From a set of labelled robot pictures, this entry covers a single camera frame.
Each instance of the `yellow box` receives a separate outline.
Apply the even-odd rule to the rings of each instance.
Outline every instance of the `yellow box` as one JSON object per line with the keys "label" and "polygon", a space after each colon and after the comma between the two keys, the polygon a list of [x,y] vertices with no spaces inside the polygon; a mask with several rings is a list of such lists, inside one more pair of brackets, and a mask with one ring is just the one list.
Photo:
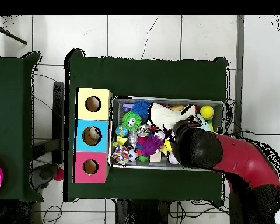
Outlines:
{"label": "yellow box", "polygon": [[79,120],[104,120],[109,119],[109,106],[112,93],[108,89],[92,89],[77,87],[78,116]]}

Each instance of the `stacked cubes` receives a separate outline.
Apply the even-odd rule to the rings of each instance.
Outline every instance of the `stacked cubes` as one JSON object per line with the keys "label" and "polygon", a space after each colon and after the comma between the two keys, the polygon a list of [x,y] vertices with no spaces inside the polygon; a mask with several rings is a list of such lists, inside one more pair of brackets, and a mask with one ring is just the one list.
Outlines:
{"label": "stacked cubes", "polygon": [[75,183],[105,183],[107,163],[109,107],[111,92],[107,89],[76,88],[78,112],[76,152],[73,161]]}

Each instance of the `yellow ball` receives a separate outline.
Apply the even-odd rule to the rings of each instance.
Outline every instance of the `yellow ball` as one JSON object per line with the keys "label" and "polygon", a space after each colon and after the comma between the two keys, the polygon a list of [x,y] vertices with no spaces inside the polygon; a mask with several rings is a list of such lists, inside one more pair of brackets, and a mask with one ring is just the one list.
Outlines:
{"label": "yellow ball", "polygon": [[214,114],[214,109],[211,106],[203,106],[200,109],[200,115],[203,118],[210,118]]}

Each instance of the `blue box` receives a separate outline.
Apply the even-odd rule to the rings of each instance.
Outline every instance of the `blue box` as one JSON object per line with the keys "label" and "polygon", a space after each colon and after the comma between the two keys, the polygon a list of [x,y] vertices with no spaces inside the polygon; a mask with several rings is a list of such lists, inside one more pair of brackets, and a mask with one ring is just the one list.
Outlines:
{"label": "blue box", "polygon": [[[87,127],[97,127],[101,132],[101,140],[96,145],[90,146],[84,143],[82,134]],[[76,151],[107,152],[108,149],[108,122],[99,120],[78,120]]]}

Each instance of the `green tablecloth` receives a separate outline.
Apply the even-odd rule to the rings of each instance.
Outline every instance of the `green tablecloth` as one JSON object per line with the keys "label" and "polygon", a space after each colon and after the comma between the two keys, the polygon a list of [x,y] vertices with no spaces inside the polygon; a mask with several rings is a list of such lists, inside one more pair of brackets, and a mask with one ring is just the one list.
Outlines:
{"label": "green tablecloth", "polygon": [[221,204],[222,176],[213,172],[111,168],[106,183],[72,183],[75,88],[109,89],[113,95],[225,101],[227,60],[162,61],[84,57],[72,50],[65,59],[65,97],[69,128],[65,130],[68,177],[64,199],[120,198],[213,200]]}
{"label": "green tablecloth", "polygon": [[40,54],[0,57],[0,199],[42,201],[30,186],[32,158],[32,69]]}

